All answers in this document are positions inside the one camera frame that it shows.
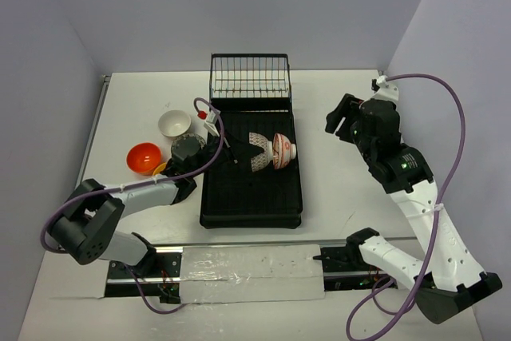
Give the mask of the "orange white patterned bowl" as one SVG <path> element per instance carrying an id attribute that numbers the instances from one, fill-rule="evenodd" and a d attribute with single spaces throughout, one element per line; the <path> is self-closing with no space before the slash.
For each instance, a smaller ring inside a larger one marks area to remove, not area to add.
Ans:
<path id="1" fill-rule="evenodd" d="M 273 167 L 284 169 L 296 158 L 297 148 L 288 137 L 276 133 L 272 141 Z"/>

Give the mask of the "dark floral patterned bowl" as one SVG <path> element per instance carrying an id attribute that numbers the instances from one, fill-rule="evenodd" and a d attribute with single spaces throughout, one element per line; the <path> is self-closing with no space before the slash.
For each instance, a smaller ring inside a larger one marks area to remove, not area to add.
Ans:
<path id="1" fill-rule="evenodd" d="M 196 141 L 201 149 L 203 149 L 204 146 L 206 145 L 206 141 L 202 136 L 196 133 L 185 133 L 183 135 L 178 136 L 172 141 L 170 149 L 174 150 L 179 146 L 181 142 L 186 141 L 188 139 L 193 139 L 194 141 Z"/>

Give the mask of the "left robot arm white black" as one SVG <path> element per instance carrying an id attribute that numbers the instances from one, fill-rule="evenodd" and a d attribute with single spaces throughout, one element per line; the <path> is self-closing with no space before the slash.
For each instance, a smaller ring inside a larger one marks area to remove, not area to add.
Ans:
<path id="1" fill-rule="evenodd" d="M 250 165 L 252 158 L 263 155 L 269 146 L 230 137 L 201 144 L 197 135 L 184 135 L 173 143 L 169 161 L 155 176 L 117 187 L 107 187 L 93 178 L 82 181 L 45 222 L 41 245 L 48 252 L 72 256 L 80 265 L 109 260 L 146 276 L 156 266 L 156 249 L 138 233 L 118 231 L 121 219 L 149 208 L 178 204 L 195 189 L 195 176 L 226 161 Z"/>

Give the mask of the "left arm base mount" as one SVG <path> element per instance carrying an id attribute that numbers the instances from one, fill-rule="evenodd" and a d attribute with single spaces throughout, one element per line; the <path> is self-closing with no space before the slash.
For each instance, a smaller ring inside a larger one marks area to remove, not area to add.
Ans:
<path id="1" fill-rule="evenodd" d="M 146 299 L 155 298 L 164 304 L 181 304 L 182 252 L 183 248 L 159 247 L 153 265 L 144 273 L 135 273 Z M 124 264 L 109 262 L 104 295 L 107 298 L 140 296 L 137 284 Z"/>

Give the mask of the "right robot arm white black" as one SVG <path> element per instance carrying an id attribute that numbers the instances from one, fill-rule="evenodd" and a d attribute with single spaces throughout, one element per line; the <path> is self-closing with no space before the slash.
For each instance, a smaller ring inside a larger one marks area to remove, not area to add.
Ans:
<path id="1" fill-rule="evenodd" d="M 402 142 L 396 104 L 347 93 L 327 115 L 326 132 L 357 147 L 371 176 L 409 222 L 429 262 L 406 254 L 377 231 L 364 228 L 347 239 L 347 263 L 383 270 L 414 291 L 413 303 L 440 324 L 502 288 L 500 277 L 472 257 L 445 208 L 424 156 Z"/>

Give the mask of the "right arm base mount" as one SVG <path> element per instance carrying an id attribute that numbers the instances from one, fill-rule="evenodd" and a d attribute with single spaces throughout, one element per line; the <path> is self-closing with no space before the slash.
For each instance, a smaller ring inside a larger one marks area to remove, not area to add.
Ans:
<path id="1" fill-rule="evenodd" d="M 345 246 L 321 247 L 312 259 L 322 264 L 325 291 L 371 290 L 378 281 L 384 284 L 389 279 L 381 269 L 351 259 Z"/>

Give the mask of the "brown geometric patterned bowl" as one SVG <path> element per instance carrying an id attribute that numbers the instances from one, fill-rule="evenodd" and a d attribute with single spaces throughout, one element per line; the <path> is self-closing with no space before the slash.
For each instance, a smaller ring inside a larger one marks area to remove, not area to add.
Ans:
<path id="1" fill-rule="evenodd" d="M 251 170 L 258 172 L 266 168 L 273 161 L 272 142 L 263 134 L 250 132 L 248 134 L 248 142 L 250 145 L 261 149 L 262 152 L 252 157 L 250 160 Z"/>

